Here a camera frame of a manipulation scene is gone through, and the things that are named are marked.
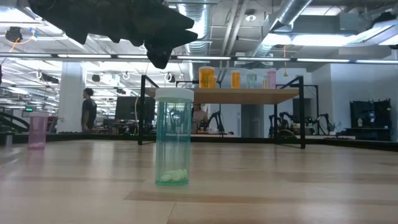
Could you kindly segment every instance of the person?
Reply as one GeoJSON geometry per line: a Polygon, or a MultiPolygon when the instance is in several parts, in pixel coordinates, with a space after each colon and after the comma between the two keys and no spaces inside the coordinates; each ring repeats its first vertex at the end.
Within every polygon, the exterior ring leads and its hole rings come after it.
{"type": "Polygon", "coordinates": [[[81,130],[84,133],[88,133],[94,128],[94,121],[97,116],[97,104],[91,99],[93,95],[93,89],[85,88],[83,90],[83,98],[85,100],[81,107],[81,130]]]}
{"type": "Polygon", "coordinates": [[[207,117],[207,113],[201,110],[200,104],[194,104],[192,113],[192,125],[196,125],[196,129],[198,129],[202,121],[207,122],[208,120],[209,119],[207,117]]]}

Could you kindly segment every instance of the dark t-shirt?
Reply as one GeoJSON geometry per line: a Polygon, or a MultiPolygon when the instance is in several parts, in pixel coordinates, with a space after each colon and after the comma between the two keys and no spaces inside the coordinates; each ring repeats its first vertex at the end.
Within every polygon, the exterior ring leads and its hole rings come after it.
{"type": "Polygon", "coordinates": [[[83,106],[81,107],[81,123],[83,124],[83,118],[85,112],[89,112],[87,127],[88,129],[94,128],[94,121],[97,117],[97,104],[92,99],[86,99],[83,101],[83,106]]]}

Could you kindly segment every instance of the floor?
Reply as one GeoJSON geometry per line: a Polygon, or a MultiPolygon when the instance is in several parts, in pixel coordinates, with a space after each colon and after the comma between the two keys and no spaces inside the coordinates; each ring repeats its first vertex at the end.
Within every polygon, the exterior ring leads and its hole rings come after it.
{"type": "Polygon", "coordinates": [[[154,184],[155,144],[0,150],[0,223],[398,223],[398,153],[192,144],[190,185],[154,184]]]}

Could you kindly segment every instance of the white pill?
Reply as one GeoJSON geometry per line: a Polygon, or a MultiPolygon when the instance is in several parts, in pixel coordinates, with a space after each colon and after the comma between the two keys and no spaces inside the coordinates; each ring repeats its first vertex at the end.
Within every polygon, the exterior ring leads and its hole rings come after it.
{"type": "Polygon", "coordinates": [[[166,174],[173,175],[174,172],[175,172],[175,170],[166,171],[163,173],[163,175],[166,175],[166,174]]]}
{"type": "Polygon", "coordinates": [[[187,171],[186,169],[184,169],[184,170],[182,171],[182,175],[183,175],[182,178],[184,178],[184,179],[188,178],[188,171],[187,171]]]}
{"type": "Polygon", "coordinates": [[[179,180],[181,180],[181,173],[180,172],[174,172],[173,173],[173,175],[172,175],[172,180],[174,180],[174,181],[179,181],[179,180]]]}
{"type": "Polygon", "coordinates": [[[169,181],[172,179],[172,176],[170,174],[165,174],[160,178],[162,181],[169,181]]]}

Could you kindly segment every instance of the pink container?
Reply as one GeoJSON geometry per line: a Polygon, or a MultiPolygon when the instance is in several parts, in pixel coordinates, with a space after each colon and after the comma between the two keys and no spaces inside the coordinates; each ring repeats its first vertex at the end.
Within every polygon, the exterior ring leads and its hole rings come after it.
{"type": "Polygon", "coordinates": [[[28,150],[44,150],[48,113],[31,113],[28,150]]]}
{"type": "Polygon", "coordinates": [[[267,72],[267,88],[274,89],[276,87],[276,70],[267,72]]]}

